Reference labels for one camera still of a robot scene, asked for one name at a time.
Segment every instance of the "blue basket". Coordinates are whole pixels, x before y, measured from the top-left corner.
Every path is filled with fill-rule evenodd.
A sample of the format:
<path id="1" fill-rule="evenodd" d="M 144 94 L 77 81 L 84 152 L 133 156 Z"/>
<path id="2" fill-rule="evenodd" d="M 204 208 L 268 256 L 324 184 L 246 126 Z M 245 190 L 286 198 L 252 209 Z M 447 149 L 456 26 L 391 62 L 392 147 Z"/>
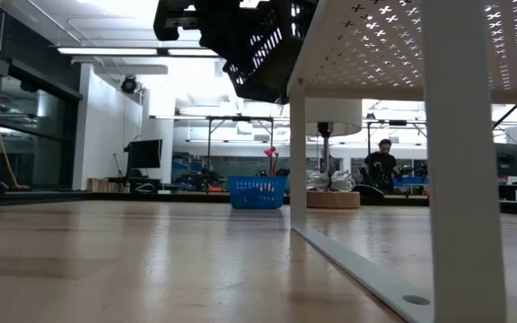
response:
<path id="1" fill-rule="evenodd" d="M 283 205 L 286 177 L 230 176 L 231 205 L 236 209 L 270 209 Z"/>

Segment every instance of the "perforated tabletop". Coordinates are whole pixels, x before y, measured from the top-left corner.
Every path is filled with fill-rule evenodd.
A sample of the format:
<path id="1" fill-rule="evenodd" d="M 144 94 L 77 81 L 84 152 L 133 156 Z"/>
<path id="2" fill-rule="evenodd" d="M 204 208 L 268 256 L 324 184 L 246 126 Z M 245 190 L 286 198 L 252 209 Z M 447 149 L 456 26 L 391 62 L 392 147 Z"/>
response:
<path id="1" fill-rule="evenodd" d="M 321 0 L 291 81 L 316 96 L 422 100 L 421 1 Z M 488 0 L 484 15 L 494 101 L 517 103 L 517 0 Z"/>

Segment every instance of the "computer monitor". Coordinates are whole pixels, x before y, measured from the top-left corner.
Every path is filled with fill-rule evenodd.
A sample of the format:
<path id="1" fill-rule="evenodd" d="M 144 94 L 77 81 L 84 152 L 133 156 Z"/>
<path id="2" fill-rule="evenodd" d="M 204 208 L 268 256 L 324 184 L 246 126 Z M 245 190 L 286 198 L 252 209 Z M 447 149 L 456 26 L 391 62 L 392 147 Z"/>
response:
<path id="1" fill-rule="evenodd" d="M 129 143 L 127 168 L 161 168 L 162 140 L 145 140 Z"/>
<path id="2" fill-rule="evenodd" d="M 495 144 L 498 176 L 517 176 L 517 144 Z"/>

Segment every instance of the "black shirt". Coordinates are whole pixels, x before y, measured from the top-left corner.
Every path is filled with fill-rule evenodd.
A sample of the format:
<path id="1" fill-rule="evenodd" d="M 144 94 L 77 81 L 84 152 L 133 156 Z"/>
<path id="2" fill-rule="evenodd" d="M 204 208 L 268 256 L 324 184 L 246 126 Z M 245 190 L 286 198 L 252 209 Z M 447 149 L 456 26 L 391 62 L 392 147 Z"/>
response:
<path id="1" fill-rule="evenodd" d="M 386 177 L 389 182 L 392 182 L 392 170 L 396 167 L 396 158 L 394 156 L 389 153 L 374 152 L 364 159 L 364 163 L 368 165 L 373 182 L 380 177 L 380 170 L 382 170 L 382 176 Z"/>

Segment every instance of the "man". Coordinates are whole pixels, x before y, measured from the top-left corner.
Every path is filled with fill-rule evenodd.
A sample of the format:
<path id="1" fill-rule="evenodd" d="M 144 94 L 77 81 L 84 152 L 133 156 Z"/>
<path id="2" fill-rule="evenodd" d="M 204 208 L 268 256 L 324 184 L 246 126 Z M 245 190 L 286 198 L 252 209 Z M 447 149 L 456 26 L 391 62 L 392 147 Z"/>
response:
<path id="1" fill-rule="evenodd" d="M 390 154 L 392 142 L 388 139 L 382 139 L 378 144 L 379 151 L 368 155 L 364 159 L 364 166 L 369 170 L 370 185 L 387 192 L 394 191 L 394 181 L 392 173 L 400 176 L 400 171 L 396 165 L 396 158 Z"/>

